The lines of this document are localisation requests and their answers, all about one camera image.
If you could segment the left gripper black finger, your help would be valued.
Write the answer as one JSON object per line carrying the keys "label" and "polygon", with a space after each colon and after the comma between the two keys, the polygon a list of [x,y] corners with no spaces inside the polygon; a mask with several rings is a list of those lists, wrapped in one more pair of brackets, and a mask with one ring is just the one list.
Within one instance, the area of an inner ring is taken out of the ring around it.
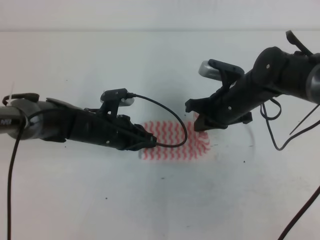
{"label": "left gripper black finger", "polygon": [[154,148],[156,146],[157,140],[136,140],[136,139],[129,139],[125,141],[124,149],[126,151],[139,151],[145,148]]}
{"label": "left gripper black finger", "polygon": [[144,139],[152,139],[153,134],[146,131],[145,128],[140,124],[134,124],[134,133],[137,134],[140,137],[143,137]]}

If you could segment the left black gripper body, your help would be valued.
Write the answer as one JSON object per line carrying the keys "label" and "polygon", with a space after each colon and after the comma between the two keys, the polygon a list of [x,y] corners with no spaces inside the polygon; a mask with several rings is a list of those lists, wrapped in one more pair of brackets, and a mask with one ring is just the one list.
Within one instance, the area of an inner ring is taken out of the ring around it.
{"label": "left black gripper body", "polygon": [[67,138],[72,141],[110,147],[117,150],[139,150],[139,140],[115,127],[98,109],[68,108],[70,117]]}

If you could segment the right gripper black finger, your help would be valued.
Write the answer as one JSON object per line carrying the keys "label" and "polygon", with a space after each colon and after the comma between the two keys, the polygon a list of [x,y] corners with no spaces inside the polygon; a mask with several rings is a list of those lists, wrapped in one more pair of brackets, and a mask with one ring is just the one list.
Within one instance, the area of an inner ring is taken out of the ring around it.
{"label": "right gripper black finger", "polygon": [[196,132],[204,132],[214,129],[220,129],[220,125],[205,115],[200,114],[194,122],[194,130]]}
{"label": "right gripper black finger", "polygon": [[207,113],[213,107],[214,102],[210,97],[189,99],[185,102],[185,112]]}

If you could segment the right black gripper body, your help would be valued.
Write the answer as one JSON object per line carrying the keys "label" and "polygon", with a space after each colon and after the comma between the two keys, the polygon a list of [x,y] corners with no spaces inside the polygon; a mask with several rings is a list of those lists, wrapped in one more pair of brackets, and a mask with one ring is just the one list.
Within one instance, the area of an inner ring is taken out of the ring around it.
{"label": "right black gripper body", "polygon": [[219,89],[208,98],[208,129],[226,129],[230,125],[253,121],[250,110],[253,81],[238,80],[228,91]]}

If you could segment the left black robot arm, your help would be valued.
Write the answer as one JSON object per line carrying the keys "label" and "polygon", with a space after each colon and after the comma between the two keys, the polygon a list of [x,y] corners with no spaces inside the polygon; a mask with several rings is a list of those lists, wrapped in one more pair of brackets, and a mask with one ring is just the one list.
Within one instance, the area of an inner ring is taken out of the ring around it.
{"label": "left black robot arm", "polygon": [[120,100],[108,100],[100,108],[80,108],[54,98],[39,100],[36,93],[5,96],[0,108],[0,132],[21,140],[40,139],[64,143],[67,140],[138,151],[153,148],[157,139],[142,125],[118,115]]}

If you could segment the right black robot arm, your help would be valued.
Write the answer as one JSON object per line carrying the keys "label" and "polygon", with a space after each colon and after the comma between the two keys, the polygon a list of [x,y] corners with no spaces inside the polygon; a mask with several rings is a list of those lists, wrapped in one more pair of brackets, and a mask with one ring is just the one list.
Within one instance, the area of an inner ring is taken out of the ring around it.
{"label": "right black robot arm", "polygon": [[298,50],[289,54],[274,46],[263,50],[248,72],[236,65],[209,59],[198,73],[222,83],[209,97],[189,99],[185,111],[198,113],[194,130],[226,129],[252,122],[251,111],[280,95],[320,103],[320,55],[311,53],[293,34],[287,40]]}

